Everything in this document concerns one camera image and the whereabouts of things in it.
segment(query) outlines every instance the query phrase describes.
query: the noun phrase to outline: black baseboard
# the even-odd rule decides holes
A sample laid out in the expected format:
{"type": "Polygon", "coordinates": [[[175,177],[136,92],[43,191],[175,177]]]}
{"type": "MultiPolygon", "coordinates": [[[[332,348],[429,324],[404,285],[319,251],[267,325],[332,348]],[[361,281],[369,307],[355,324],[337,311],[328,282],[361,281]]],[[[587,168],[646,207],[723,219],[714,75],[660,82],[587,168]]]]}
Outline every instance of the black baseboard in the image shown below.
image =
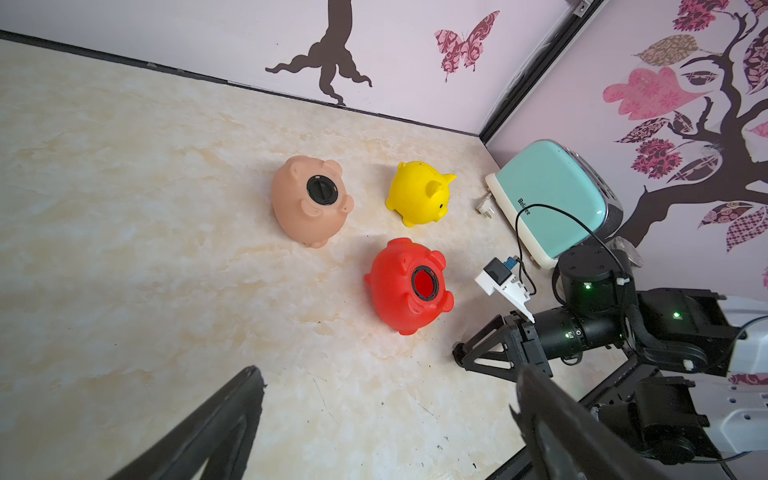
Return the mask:
{"type": "Polygon", "coordinates": [[[147,70],[159,71],[162,73],[178,75],[180,77],[185,77],[185,78],[194,78],[195,80],[210,81],[216,84],[225,84],[225,85],[229,85],[236,88],[243,88],[245,90],[258,91],[263,94],[276,95],[277,97],[284,97],[284,98],[291,98],[293,100],[306,101],[311,104],[318,104],[318,105],[324,105],[326,107],[338,108],[340,110],[353,111],[359,114],[371,115],[373,117],[386,118],[388,120],[402,121],[407,124],[418,125],[420,127],[436,128],[438,130],[450,131],[455,134],[468,135],[470,137],[478,136],[477,134],[471,134],[465,131],[454,130],[452,128],[439,127],[438,125],[425,124],[420,121],[409,120],[408,118],[400,118],[400,117],[393,117],[392,115],[377,114],[371,111],[357,110],[356,108],[349,108],[346,106],[332,104],[325,101],[312,100],[311,98],[302,98],[302,97],[296,97],[294,95],[279,93],[276,91],[263,90],[261,88],[251,87],[249,85],[227,81],[227,80],[224,80],[223,78],[211,77],[209,75],[203,75],[203,74],[195,73],[193,71],[181,70],[180,68],[168,67],[166,65],[158,65],[149,61],[136,60],[135,58],[121,57],[120,55],[112,55],[109,53],[104,53],[102,51],[91,50],[90,48],[75,47],[74,45],[67,45],[65,43],[59,43],[57,41],[45,40],[43,38],[30,37],[29,35],[13,33],[12,31],[0,30],[0,40],[15,41],[17,43],[33,45],[35,47],[48,48],[49,50],[72,53],[74,55],[80,55],[82,57],[96,58],[98,60],[121,63],[123,65],[130,65],[131,67],[146,68],[147,70]]]}

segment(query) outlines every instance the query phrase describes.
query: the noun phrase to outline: black cable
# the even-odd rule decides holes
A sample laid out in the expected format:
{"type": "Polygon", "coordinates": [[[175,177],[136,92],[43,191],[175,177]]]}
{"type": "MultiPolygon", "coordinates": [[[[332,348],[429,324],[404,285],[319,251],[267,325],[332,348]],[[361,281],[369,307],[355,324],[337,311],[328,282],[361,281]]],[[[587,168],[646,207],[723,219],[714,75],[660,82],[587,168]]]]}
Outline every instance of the black cable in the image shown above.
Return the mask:
{"type": "Polygon", "coordinates": [[[563,362],[563,363],[564,363],[565,365],[567,365],[567,366],[574,366],[574,365],[578,365],[579,363],[581,363],[581,359],[582,359],[583,357],[584,357],[584,352],[579,352],[579,353],[576,355],[576,361],[575,361],[575,362],[573,362],[573,363],[568,363],[568,362],[566,362],[566,361],[565,361],[565,359],[564,359],[563,357],[560,357],[560,361],[561,361],[561,362],[563,362]]]}
{"type": "Polygon", "coordinates": [[[723,472],[725,472],[726,475],[728,475],[729,480],[739,480],[736,478],[736,476],[733,474],[733,472],[730,470],[730,467],[726,462],[721,462],[720,467],[723,469],[723,472]]]}
{"type": "Polygon", "coordinates": [[[653,334],[648,332],[648,330],[645,328],[645,322],[643,321],[642,313],[640,313],[640,307],[634,303],[631,303],[627,305],[625,313],[627,314],[627,320],[629,320],[629,326],[632,328],[632,333],[634,334],[635,338],[643,343],[643,345],[654,349],[667,348],[664,342],[653,336],[653,334]]]}
{"type": "Polygon", "coordinates": [[[585,229],[592,236],[592,238],[597,240],[598,243],[600,245],[602,245],[602,247],[611,255],[611,257],[614,258],[614,261],[616,262],[616,264],[621,269],[621,275],[623,277],[627,277],[627,271],[624,269],[624,265],[622,265],[621,262],[619,261],[619,259],[616,257],[616,254],[613,253],[611,251],[611,249],[608,248],[608,245],[606,245],[603,240],[600,240],[600,238],[598,238],[598,236],[595,235],[594,232],[589,229],[589,227],[584,225],[581,222],[581,220],[579,220],[578,218],[574,217],[573,215],[571,215],[570,213],[568,213],[566,211],[560,210],[557,207],[553,207],[552,205],[532,204],[532,205],[528,205],[527,207],[524,207],[522,210],[520,210],[518,212],[517,216],[515,217],[515,235],[517,235],[517,238],[518,238],[518,252],[519,252],[519,256],[520,256],[520,262],[519,262],[520,263],[520,270],[518,271],[518,277],[520,277],[520,280],[522,280],[521,272],[525,274],[525,277],[528,279],[528,282],[531,283],[531,288],[533,288],[533,293],[531,293],[531,296],[534,296],[536,294],[537,290],[536,290],[535,283],[533,283],[533,280],[531,280],[531,276],[528,275],[528,271],[525,269],[525,265],[523,264],[523,247],[522,247],[522,244],[520,243],[520,232],[518,231],[518,220],[520,220],[520,215],[522,215],[523,212],[525,212],[529,208],[533,208],[533,207],[544,207],[544,208],[548,208],[549,210],[554,210],[556,212],[560,212],[561,214],[565,215],[566,217],[570,218],[574,222],[576,222],[579,225],[581,225],[581,228],[585,229]]]}
{"type": "Polygon", "coordinates": [[[731,460],[736,460],[737,458],[741,458],[748,453],[752,453],[752,452],[741,452],[733,456],[730,456],[728,458],[721,458],[720,460],[688,460],[685,463],[725,463],[725,462],[730,462],[731,460]]]}
{"type": "Polygon", "coordinates": [[[560,295],[558,294],[558,278],[560,278],[560,267],[559,265],[555,265],[554,270],[552,270],[552,293],[554,294],[554,299],[562,306],[565,306],[565,300],[560,298],[560,295]]]}
{"type": "Polygon", "coordinates": [[[749,322],[744,323],[741,328],[739,328],[739,331],[737,332],[736,336],[731,340],[730,345],[726,349],[726,351],[723,353],[723,355],[717,357],[717,360],[714,362],[710,362],[709,366],[717,366],[721,362],[723,362],[728,356],[731,354],[731,350],[733,350],[734,346],[736,346],[736,341],[739,339],[742,333],[746,332],[746,329],[753,325],[754,323],[758,323],[761,320],[768,319],[768,315],[758,316],[757,318],[751,319],[749,322]]]}

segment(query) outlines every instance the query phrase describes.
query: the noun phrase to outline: black wall trim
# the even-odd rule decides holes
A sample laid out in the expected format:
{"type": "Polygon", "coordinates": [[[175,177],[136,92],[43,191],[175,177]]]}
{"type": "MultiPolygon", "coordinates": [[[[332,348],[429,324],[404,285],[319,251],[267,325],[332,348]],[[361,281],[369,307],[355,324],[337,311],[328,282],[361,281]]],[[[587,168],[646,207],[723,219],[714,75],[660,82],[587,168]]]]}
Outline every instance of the black wall trim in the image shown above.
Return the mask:
{"type": "Polygon", "coordinates": [[[525,98],[525,95],[530,92],[539,79],[546,73],[546,71],[552,66],[555,60],[565,50],[565,47],[571,43],[571,40],[581,30],[587,20],[594,14],[595,10],[603,3],[604,0],[594,0],[589,6],[584,15],[578,17],[572,15],[567,22],[558,31],[549,47],[542,51],[536,60],[528,67],[528,71],[518,81],[518,83],[510,90],[507,98],[498,106],[496,112],[491,117],[491,120],[483,127],[480,132],[480,140],[482,143],[487,144],[493,134],[504,124],[509,115],[520,105],[525,98]]]}
{"type": "Polygon", "coordinates": [[[258,91],[263,94],[276,95],[278,97],[291,98],[293,100],[306,101],[311,104],[325,105],[331,108],[338,108],[341,110],[354,111],[359,114],[371,115],[373,117],[386,118],[388,120],[404,121],[407,124],[418,125],[420,127],[436,128],[438,130],[451,131],[455,134],[468,135],[470,137],[477,137],[476,134],[469,132],[453,130],[452,128],[439,127],[437,125],[425,124],[420,121],[409,120],[407,118],[393,117],[391,115],[377,114],[370,111],[357,110],[355,108],[343,107],[337,104],[327,103],[325,101],[312,100],[310,98],[296,97],[288,94],[281,94],[276,91],[263,90],[261,88],[251,87],[249,85],[239,84],[232,81],[227,81],[222,78],[210,77],[208,75],[194,73],[193,71],[181,70],[180,68],[168,67],[166,65],[157,65],[148,61],[136,60],[135,58],[121,57],[120,55],[112,55],[104,53],[102,51],[91,50],[89,48],[75,47],[74,45],[67,45],[65,43],[59,43],[57,41],[44,40],[43,38],[30,37],[29,35],[22,35],[20,33],[13,33],[11,31],[0,30],[0,40],[15,41],[17,43],[23,43],[27,45],[33,45],[35,47],[47,48],[49,50],[63,51],[66,53],[72,53],[74,55],[80,55],[82,57],[96,58],[98,60],[111,61],[114,63],[121,63],[123,65],[130,65],[131,67],[146,68],[147,70],[159,71],[162,73],[178,75],[185,78],[194,78],[195,80],[210,81],[216,84],[225,84],[237,88],[243,88],[245,90],[258,91]]]}

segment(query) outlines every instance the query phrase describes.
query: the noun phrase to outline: toaster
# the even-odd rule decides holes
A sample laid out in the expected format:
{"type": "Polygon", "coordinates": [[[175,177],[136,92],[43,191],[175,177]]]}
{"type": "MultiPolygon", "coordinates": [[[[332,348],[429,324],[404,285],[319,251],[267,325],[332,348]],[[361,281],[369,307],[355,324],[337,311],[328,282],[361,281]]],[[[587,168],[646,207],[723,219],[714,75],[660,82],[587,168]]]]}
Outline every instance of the toaster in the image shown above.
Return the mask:
{"type": "MultiPolygon", "coordinates": [[[[515,155],[485,183],[496,204],[514,227],[518,212],[546,204],[584,223],[601,240],[621,225],[624,211],[600,175],[575,152],[552,140],[539,140],[515,155]]],[[[488,214],[487,201],[478,211],[488,214]]],[[[590,235],[571,218],[548,208],[526,210],[518,236],[539,266],[552,269],[558,256],[590,235]]]]}

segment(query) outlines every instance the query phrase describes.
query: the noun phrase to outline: pink butterfly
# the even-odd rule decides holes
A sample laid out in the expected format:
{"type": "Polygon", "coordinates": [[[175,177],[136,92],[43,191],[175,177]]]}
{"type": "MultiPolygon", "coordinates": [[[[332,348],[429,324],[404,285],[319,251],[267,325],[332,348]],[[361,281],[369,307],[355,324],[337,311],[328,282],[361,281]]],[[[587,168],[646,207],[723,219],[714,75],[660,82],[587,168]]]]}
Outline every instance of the pink butterfly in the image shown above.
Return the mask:
{"type": "Polygon", "coordinates": [[[450,30],[438,30],[435,32],[437,38],[437,47],[440,53],[444,53],[445,57],[442,59],[442,69],[445,70],[445,81],[448,81],[448,74],[458,70],[458,63],[461,61],[462,56],[465,55],[464,67],[469,68],[472,66],[472,71],[475,71],[475,62],[480,58],[482,53],[482,40],[491,33],[491,27],[493,21],[498,16],[498,10],[491,13],[487,17],[483,18],[478,26],[472,30],[466,41],[463,41],[458,33],[450,30]]]}

